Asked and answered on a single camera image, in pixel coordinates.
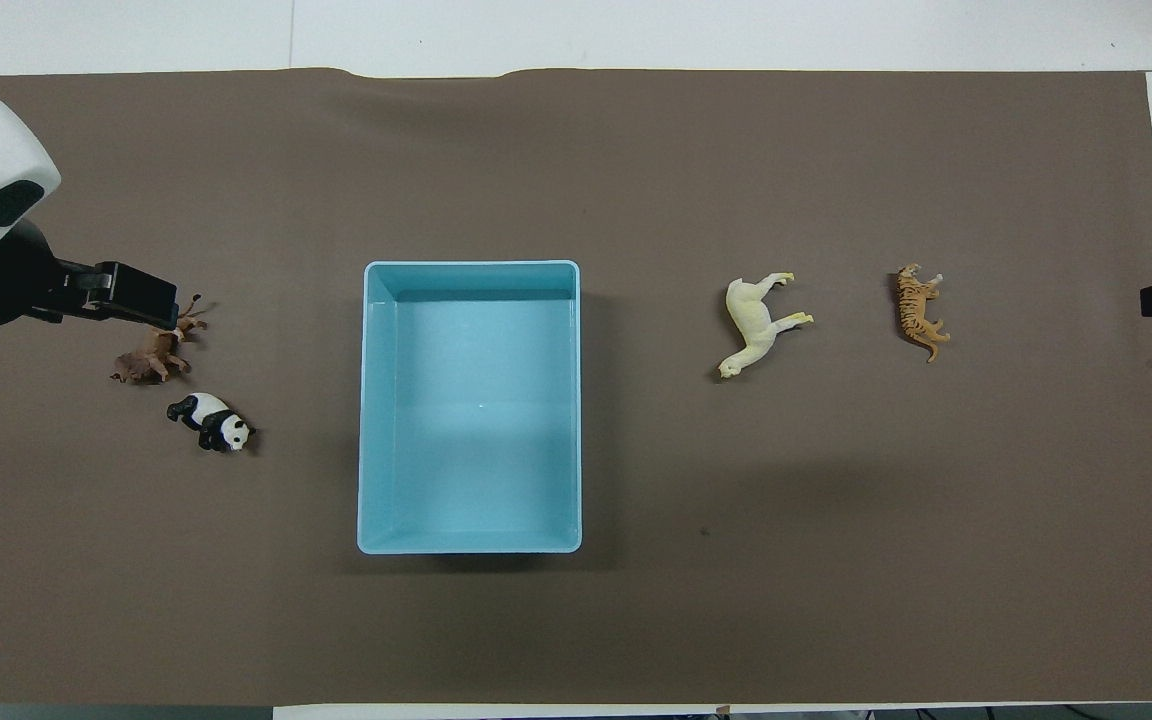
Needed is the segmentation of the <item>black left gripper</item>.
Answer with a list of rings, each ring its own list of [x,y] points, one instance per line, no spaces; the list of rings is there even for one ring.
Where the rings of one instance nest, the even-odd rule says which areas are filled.
[[[61,285],[54,291],[59,313],[99,323],[141,323],[162,331],[177,324],[177,287],[173,283],[119,262],[59,264]]]

